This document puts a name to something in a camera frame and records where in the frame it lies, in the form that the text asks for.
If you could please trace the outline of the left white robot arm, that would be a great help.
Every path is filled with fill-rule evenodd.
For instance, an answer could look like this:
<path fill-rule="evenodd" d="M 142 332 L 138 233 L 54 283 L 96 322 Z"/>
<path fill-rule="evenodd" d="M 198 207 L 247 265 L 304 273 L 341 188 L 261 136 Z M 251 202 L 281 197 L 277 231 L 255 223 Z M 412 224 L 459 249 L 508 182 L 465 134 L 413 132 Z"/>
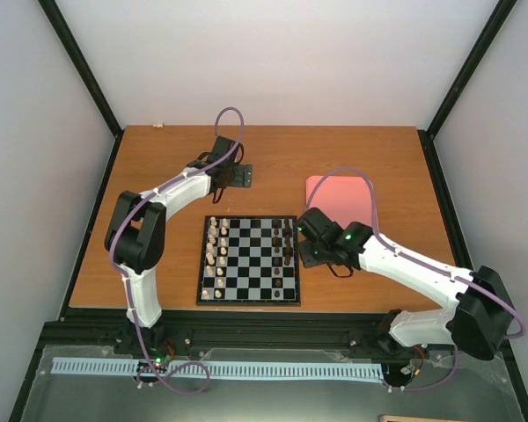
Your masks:
<path fill-rule="evenodd" d="M 220 201 L 244 157 L 244 146 L 221 135 L 180 174 L 141 193 L 122 192 L 115 202 L 106 232 L 110 264 L 121 274 L 127 317 L 140 326 L 134 341 L 145 353 L 159 352 L 165 331 L 155 325 L 162 315 L 158 301 L 156 265 L 165 248 L 166 222 L 191 202 L 208 195 Z"/>

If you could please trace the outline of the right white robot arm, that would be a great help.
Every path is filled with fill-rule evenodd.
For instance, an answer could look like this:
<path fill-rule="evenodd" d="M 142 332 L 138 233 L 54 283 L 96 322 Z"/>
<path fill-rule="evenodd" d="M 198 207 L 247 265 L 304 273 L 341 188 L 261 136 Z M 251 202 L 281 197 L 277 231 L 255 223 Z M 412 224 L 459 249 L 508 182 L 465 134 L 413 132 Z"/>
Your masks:
<path fill-rule="evenodd" d="M 396 244 L 360 222 L 342 228 L 316 207 L 297 220 L 306 268 L 344 266 L 394 280 L 438 304 L 437 310 L 394 310 L 387 335 L 399 346 L 456 346 L 478 360 L 492 360 L 507 338 L 515 309 L 499 273 L 448 266 Z"/>

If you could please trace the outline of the dark rook chess piece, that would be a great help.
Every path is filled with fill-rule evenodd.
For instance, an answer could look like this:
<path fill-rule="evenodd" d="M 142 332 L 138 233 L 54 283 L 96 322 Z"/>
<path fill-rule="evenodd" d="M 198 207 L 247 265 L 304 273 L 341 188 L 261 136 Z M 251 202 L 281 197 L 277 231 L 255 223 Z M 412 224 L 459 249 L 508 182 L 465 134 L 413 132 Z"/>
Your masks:
<path fill-rule="evenodd" d="M 291 225 L 290 220 L 288 218 L 283 220 L 283 228 L 286 233 L 290 233 L 291 231 Z"/>

